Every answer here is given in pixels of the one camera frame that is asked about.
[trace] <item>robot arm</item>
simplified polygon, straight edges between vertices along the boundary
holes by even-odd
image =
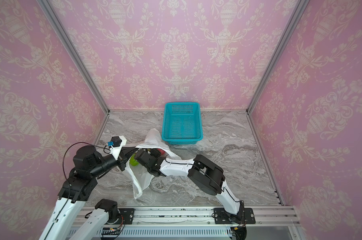
[[[75,167],[70,171],[69,178],[63,183],[58,193],[53,214],[39,240],[61,240],[68,235],[75,218],[97,185],[97,178],[101,178],[116,166],[121,170],[125,168],[126,161],[119,157],[125,144],[124,136],[112,137],[111,154],[105,157],[92,145],[86,145],[77,150],[73,157]],[[105,212],[105,209],[95,213],[100,216],[101,213],[98,212],[101,211]],[[103,219],[104,217],[100,221],[102,225],[108,220],[103,221]]]
[[[161,153],[157,149],[148,151],[135,147],[123,148],[126,145],[126,138],[123,136],[112,137],[108,145],[110,154],[104,157],[92,145],[78,149],[77,154],[73,157],[75,167],[70,171],[69,178],[63,183],[53,214],[39,240],[64,239],[77,214],[97,185],[97,179],[116,166],[121,171],[125,170],[126,163],[135,152],[135,159],[145,166],[150,174],[156,177],[188,176],[202,191],[217,197],[231,222],[242,223],[243,202],[237,199],[229,189],[222,168],[206,157],[197,155],[194,159],[186,161],[173,160],[161,157]],[[91,239],[103,224],[115,222],[120,215],[116,202],[102,199],[90,218],[71,239]]]
[[[244,204],[229,189],[221,167],[203,155],[197,155],[194,159],[186,161],[164,158],[160,155],[156,149],[151,149],[150,152],[141,149],[134,158],[156,177],[187,176],[202,191],[215,195],[233,222],[241,222]]]

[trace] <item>pink wallpaper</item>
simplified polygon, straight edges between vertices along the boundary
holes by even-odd
[[[0,239],[39,237],[64,152],[92,142],[103,118],[37,2],[0,1]]]
[[[362,239],[362,0],[312,0],[252,118],[309,240]]]
[[[50,0],[111,109],[246,109],[297,0]]]

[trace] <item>teal plastic basket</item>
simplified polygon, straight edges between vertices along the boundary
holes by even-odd
[[[175,102],[165,105],[162,139],[170,144],[196,144],[203,138],[199,103]]]

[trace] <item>marble floor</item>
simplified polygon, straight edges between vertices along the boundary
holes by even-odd
[[[111,112],[99,145],[112,136],[123,135],[128,143],[145,139],[151,128],[162,132],[163,112]],[[195,145],[171,145],[182,159],[202,154],[221,166],[232,192],[245,205],[277,204],[269,176],[244,111],[203,111],[203,140]],[[118,168],[98,180],[88,206],[100,199],[118,205],[218,205],[215,196],[205,194],[187,177],[155,177],[140,198],[134,199],[132,182]]]

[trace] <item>floral pattern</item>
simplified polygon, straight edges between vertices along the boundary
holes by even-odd
[[[86,34],[71,36],[102,66]],[[0,1],[0,238],[38,239],[66,149],[94,141],[104,116],[38,3]]]
[[[307,239],[362,239],[362,1],[310,1],[251,114]]]
[[[111,109],[246,109],[297,0],[50,2]]]

